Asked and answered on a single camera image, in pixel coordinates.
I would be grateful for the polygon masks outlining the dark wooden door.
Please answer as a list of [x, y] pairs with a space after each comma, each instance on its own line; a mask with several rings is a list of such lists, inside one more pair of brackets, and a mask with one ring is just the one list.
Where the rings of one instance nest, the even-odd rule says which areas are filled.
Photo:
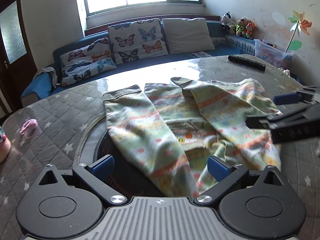
[[22, 108], [22, 93], [36, 71], [21, 0], [1, 0], [1, 111], [4, 116]]

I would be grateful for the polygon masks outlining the lying butterfly cushion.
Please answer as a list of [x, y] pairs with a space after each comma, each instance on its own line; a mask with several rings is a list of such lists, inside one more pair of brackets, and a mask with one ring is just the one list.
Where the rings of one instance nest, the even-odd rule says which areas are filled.
[[116, 69], [107, 37], [66, 52], [60, 56], [61, 85], [63, 87], [84, 81], [95, 75]]

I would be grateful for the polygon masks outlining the black remote control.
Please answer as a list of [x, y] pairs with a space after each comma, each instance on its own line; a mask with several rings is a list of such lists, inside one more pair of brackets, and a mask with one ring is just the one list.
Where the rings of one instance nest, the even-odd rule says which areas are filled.
[[245, 66], [257, 69], [259, 71], [264, 72], [266, 70], [266, 65], [263, 63], [260, 63], [258, 61], [248, 59], [242, 56], [237, 55], [229, 55], [228, 60], [234, 63], [243, 64]]

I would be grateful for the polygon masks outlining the green patterned child's garment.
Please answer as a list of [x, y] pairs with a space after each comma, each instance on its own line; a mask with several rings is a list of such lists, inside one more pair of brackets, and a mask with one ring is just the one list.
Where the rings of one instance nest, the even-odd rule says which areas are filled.
[[246, 126], [249, 115], [279, 114], [262, 85], [194, 81], [148, 83], [103, 95], [106, 127], [122, 156], [166, 196], [197, 197], [217, 183], [207, 160], [252, 170], [281, 167], [270, 132]]

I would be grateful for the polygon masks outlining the pink cartoon face bottle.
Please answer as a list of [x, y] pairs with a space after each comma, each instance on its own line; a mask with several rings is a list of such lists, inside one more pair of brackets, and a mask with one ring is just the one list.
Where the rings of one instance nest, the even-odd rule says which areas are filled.
[[2, 163], [8, 156], [11, 149], [11, 142], [5, 134], [2, 127], [0, 127], [0, 163]]

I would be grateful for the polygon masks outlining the black and white plush toy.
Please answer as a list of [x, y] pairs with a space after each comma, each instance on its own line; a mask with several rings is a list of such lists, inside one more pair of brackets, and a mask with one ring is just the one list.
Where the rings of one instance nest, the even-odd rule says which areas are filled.
[[230, 12], [225, 12], [221, 17], [221, 27], [225, 32], [235, 35], [235, 23], [232, 21]]

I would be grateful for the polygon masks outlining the orange plush toy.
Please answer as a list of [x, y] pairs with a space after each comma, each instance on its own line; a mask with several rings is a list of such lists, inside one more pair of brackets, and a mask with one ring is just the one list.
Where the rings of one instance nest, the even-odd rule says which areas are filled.
[[252, 21], [249, 21], [248, 24], [246, 25], [245, 38], [252, 40], [254, 29], [255, 29], [255, 23]]

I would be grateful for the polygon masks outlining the round black induction cooktop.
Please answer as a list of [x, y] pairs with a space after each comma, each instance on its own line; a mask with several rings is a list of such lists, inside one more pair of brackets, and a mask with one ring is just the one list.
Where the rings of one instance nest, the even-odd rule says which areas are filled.
[[97, 161], [105, 155], [111, 155], [114, 158], [113, 171], [104, 180], [105, 184], [129, 199], [134, 196], [164, 197], [164, 194], [143, 172], [125, 160], [107, 132], [98, 141], [94, 160]]

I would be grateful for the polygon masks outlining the clear plastic storage box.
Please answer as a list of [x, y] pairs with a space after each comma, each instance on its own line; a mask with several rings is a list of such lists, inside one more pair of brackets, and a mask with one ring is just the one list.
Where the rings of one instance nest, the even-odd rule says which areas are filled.
[[266, 40], [254, 39], [255, 56], [273, 65], [276, 68], [284, 67], [293, 60], [294, 53], [285, 51], [285, 48], [276, 46]]

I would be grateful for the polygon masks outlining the blue sofa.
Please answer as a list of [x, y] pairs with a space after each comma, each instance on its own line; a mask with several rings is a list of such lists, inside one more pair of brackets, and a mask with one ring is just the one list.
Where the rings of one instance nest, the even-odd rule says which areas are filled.
[[[117, 66], [116, 69], [109, 70], [104, 73], [85, 79], [84, 81], [77, 82], [75, 84], [70, 85], [70, 87], [72, 88], [74, 86], [97, 80], [102, 77], [107, 77], [113, 74], [118, 74], [129, 70], [153, 66], [156, 64], [196, 59], [202, 57], [255, 54], [254, 40], [249, 40], [244, 37], [237, 37], [235, 35], [226, 33], [222, 30], [221, 24], [219, 22], [208, 21], [207, 25], [210, 36], [214, 41], [215, 50], [200, 51], [186, 54], [168, 54], [164, 56], [152, 57], [148, 59], [141, 59], [139, 61], [124, 63]], [[21, 96], [22, 106], [26, 107], [52, 94], [56, 94], [65, 89], [68, 89], [69, 87], [53, 86], [52, 74], [51, 72], [48, 72], [47, 69], [55, 69], [58, 79], [61, 79], [62, 74], [60, 66], [60, 56], [62, 54], [78, 48], [85, 47], [91, 44], [92, 42], [105, 37], [109, 37], [108, 32], [106, 31], [88, 37], [84, 37], [78, 41], [67, 44], [53, 51], [54, 63], [48, 65], [45, 68], [40, 69], [40, 74], [37, 77], [35, 77], [35, 79], [33, 79], [33, 81], [31, 81], [28, 87], [24, 90]]]

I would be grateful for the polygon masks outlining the upright butterfly cushion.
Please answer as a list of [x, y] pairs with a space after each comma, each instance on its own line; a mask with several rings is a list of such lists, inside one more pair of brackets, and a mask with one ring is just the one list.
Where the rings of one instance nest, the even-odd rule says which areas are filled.
[[158, 18], [108, 28], [116, 64], [168, 55]]

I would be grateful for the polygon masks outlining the colourful paper pinwheel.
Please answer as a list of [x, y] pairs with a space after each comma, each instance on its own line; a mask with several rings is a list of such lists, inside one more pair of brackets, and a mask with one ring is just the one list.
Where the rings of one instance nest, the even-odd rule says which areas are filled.
[[302, 48], [302, 41], [300, 40], [301, 33], [309, 36], [309, 29], [312, 27], [313, 23], [307, 20], [305, 12], [299, 13], [295, 10], [292, 11], [292, 16], [288, 18], [292, 23], [290, 31], [292, 32], [291, 38], [287, 44], [285, 52], [297, 51]]

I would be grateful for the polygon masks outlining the brown plush toy green vest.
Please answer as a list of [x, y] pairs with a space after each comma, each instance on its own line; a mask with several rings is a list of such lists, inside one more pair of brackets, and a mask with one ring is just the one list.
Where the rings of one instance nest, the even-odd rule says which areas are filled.
[[248, 25], [248, 19], [240, 18], [235, 25], [235, 34], [238, 37], [244, 37], [246, 33], [246, 26]]

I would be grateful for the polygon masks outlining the small pink cloth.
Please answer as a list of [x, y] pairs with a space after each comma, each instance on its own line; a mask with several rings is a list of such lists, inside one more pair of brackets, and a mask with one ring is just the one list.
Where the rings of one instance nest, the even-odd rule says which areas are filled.
[[30, 137], [35, 129], [37, 129], [38, 123], [36, 119], [27, 120], [21, 127], [20, 135], [25, 136], [26, 138]]

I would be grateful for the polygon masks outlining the plain beige cushion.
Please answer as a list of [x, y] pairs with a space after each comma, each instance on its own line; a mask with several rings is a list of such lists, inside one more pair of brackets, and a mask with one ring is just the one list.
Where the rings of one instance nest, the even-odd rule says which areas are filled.
[[204, 18], [163, 18], [162, 23], [171, 54], [215, 50]]

